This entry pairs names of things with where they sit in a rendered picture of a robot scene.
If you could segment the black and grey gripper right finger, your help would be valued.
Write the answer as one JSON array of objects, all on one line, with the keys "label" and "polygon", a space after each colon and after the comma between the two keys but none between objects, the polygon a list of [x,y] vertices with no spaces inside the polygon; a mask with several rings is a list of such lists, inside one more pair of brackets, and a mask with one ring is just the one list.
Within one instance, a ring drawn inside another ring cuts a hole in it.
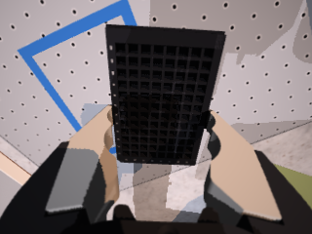
[{"label": "black and grey gripper right finger", "polygon": [[253,234],[312,234],[312,209],[262,151],[211,109],[205,129],[212,160],[204,201],[220,223]]}]

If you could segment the blue tape outline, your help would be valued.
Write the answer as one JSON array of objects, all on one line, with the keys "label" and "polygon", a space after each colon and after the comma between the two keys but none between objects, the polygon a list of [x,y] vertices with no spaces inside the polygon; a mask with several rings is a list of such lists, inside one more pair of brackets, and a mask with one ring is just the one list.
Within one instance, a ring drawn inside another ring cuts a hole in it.
[{"label": "blue tape outline", "polygon": [[67,39],[70,39],[80,33],[83,33],[93,27],[96,27],[119,16],[122,16],[125,25],[137,25],[129,1],[120,0],[18,50],[21,57],[27,63],[29,68],[35,74],[37,79],[43,85],[45,90],[54,100],[58,108],[61,110],[76,132],[78,132],[82,127],[72,115],[63,100],[60,98],[59,94],[54,89],[32,56],[37,55]]}]

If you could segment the black well plate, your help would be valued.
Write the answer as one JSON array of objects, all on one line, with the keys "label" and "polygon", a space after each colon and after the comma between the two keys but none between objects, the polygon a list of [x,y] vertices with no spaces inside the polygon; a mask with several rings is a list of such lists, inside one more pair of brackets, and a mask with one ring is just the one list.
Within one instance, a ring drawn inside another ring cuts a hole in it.
[{"label": "black well plate", "polygon": [[225,31],[107,24],[105,37],[117,160],[195,166]]}]

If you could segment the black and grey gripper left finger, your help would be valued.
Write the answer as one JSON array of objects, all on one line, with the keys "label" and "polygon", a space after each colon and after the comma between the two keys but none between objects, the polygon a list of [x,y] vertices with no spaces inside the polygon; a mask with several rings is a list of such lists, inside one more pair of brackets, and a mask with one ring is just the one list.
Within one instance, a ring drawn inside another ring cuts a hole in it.
[{"label": "black and grey gripper left finger", "polygon": [[71,234],[107,220],[120,196],[110,122],[108,104],[60,143],[2,213],[0,234]]}]

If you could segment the grey flat rectangular plate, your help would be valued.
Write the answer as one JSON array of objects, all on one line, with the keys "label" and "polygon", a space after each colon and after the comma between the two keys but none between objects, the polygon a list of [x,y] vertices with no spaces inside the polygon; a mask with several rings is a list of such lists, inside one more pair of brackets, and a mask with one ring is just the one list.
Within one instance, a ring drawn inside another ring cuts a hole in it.
[{"label": "grey flat rectangular plate", "polygon": [[[18,50],[118,1],[0,0],[0,137],[38,168],[77,132]],[[138,26],[225,31],[210,109],[250,145],[312,123],[312,0],[128,1]],[[106,24],[32,56],[81,127],[112,105]],[[112,155],[120,192],[192,167]]]}]

